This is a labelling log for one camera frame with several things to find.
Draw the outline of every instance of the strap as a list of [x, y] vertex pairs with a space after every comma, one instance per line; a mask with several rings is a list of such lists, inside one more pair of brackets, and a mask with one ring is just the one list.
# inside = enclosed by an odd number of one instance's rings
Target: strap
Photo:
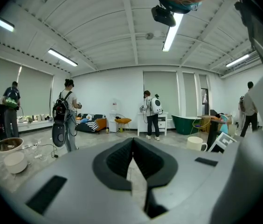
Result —
[[68, 94], [65, 96], [64, 100], [67, 100], [68, 96], [71, 94], [72, 92], [68, 92]]

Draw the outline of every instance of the woman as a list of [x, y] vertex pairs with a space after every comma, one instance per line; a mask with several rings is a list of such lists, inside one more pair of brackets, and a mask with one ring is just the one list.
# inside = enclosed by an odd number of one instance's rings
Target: woman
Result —
[[[65, 98], [66, 95], [72, 90], [74, 85], [73, 80], [66, 79], [65, 80], [65, 89], [61, 92], [61, 97]], [[66, 140], [65, 140], [65, 146], [67, 148], [68, 152], [75, 151], [79, 148], [76, 147], [75, 143], [75, 129], [76, 129], [76, 113], [75, 113], [75, 108], [76, 109], [81, 109], [82, 106], [76, 103], [76, 95], [74, 92], [72, 92], [66, 99], [68, 103], [68, 109], [69, 109], [69, 118], [65, 122], [65, 127], [66, 127]]]
[[146, 110], [147, 122], [148, 122], [148, 133], [146, 135], [147, 139], [151, 139], [152, 134], [152, 123], [155, 128], [155, 139], [159, 141], [159, 115], [152, 112], [150, 107], [152, 97], [149, 91], [144, 92], [144, 110]]

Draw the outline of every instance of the black backpack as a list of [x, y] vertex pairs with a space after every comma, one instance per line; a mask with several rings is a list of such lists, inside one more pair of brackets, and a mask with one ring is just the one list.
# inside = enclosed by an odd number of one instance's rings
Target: black backpack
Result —
[[68, 111], [68, 102], [67, 98], [70, 96], [72, 92], [68, 92], [65, 98], [62, 98], [62, 92], [60, 92], [59, 98], [56, 100], [56, 104], [53, 107], [53, 118], [54, 121], [59, 121], [64, 123], [66, 121]]
[[13, 89], [12, 87], [11, 91], [6, 95], [6, 100], [5, 100], [5, 104], [6, 106], [10, 107], [10, 108], [16, 108], [18, 106], [18, 100], [19, 100], [19, 95], [18, 95], [18, 91]]
[[241, 96], [239, 99], [239, 107], [242, 112], [245, 112], [244, 104], [243, 104], [244, 96]]

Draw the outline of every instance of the green bathtub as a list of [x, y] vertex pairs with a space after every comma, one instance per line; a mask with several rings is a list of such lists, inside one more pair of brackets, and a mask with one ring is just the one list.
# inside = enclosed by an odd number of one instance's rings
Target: green bathtub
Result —
[[[196, 118], [197, 117], [182, 117], [182, 116], [172, 115], [172, 119], [177, 133], [183, 135], [189, 135], [193, 128], [193, 122]], [[196, 132], [198, 132], [198, 129], [193, 128], [192, 133], [196, 133]]]

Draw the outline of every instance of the light fixture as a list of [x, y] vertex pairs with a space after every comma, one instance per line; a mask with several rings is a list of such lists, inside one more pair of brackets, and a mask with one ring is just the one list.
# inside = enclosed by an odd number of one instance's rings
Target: light fixture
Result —
[[71, 65], [73, 65], [73, 66], [77, 66], [77, 63], [76, 63], [76, 62], [74, 62], [74, 61], [66, 58], [65, 56], [63, 56], [62, 54], [60, 54], [59, 52], [57, 52], [57, 51], [55, 51], [55, 50], [53, 50], [53, 49], [50, 49], [50, 50], [48, 51], [48, 53], [52, 54], [53, 56], [58, 57], [59, 59], [67, 62], [68, 64], [71, 64]]
[[249, 57], [249, 54], [246, 54], [246, 55], [244, 55], [244, 56], [236, 59], [235, 61], [227, 64], [226, 66], [227, 66], [227, 67], [233, 66], [233, 65], [235, 65], [235, 64], [237, 64], [237, 63], [239, 63], [239, 62], [241, 62], [241, 61], [243, 61], [243, 60], [245, 60], [245, 59], [247, 59], [248, 57]]
[[8, 31], [14, 31], [14, 25], [0, 18], [0, 26], [7, 29]]
[[176, 21], [176, 26], [169, 29], [169, 32], [168, 32], [168, 35], [166, 37], [166, 41], [163, 47], [163, 51], [167, 52], [170, 50], [170, 47], [174, 41], [174, 38], [176, 36], [176, 33], [178, 31], [182, 18], [183, 18], [183, 14], [174, 13], [174, 19]]

